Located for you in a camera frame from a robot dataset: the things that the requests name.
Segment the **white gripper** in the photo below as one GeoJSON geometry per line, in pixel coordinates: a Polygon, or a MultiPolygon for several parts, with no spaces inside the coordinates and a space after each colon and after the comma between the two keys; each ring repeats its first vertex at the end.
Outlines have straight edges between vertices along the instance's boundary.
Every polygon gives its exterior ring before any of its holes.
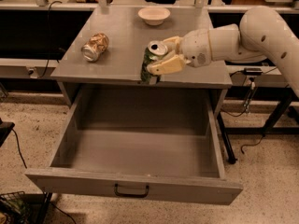
{"type": "Polygon", "coordinates": [[[155,76],[172,74],[181,71],[186,65],[191,67],[207,66],[211,63],[211,48],[207,29],[188,32],[182,38],[172,36],[163,40],[169,52],[181,53],[165,61],[147,66],[147,71],[155,76]]]}

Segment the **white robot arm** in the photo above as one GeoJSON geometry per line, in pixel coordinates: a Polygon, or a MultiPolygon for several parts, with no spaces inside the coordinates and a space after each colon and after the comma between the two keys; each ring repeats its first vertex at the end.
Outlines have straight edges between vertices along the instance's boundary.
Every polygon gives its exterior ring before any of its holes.
{"type": "Polygon", "coordinates": [[[202,67],[214,61],[254,63],[269,59],[299,96],[299,40],[270,7],[254,7],[239,24],[198,29],[185,36],[149,42],[141,79],[172,74],[185,66],[202,67]]]}

